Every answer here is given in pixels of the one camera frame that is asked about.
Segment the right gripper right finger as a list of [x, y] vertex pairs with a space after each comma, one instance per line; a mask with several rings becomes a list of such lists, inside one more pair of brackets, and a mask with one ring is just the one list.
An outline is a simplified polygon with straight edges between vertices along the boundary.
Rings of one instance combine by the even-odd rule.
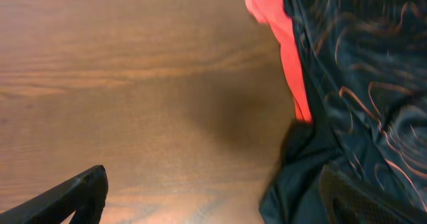
[[335, 165], [323, 167], [319, 192], [332, 224], [423, 224], [426, 213], [347, 175]]

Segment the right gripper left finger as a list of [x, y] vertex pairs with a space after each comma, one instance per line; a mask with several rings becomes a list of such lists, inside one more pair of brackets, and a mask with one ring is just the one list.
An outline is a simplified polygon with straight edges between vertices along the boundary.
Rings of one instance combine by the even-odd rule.
[[1, 214], [2, 223], [98, 224], [105, 207], [108, 180], [105, 167], [93, 166], [56, 187]]

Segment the black orange patterned jersey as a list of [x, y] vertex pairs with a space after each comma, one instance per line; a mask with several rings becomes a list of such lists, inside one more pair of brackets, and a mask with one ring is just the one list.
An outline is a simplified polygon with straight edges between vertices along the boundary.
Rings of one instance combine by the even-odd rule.
[[266, 223], [330, 223], [326, 165], [426, 213], [426, 0], [283, 0], [313, 121], [296, 120]]

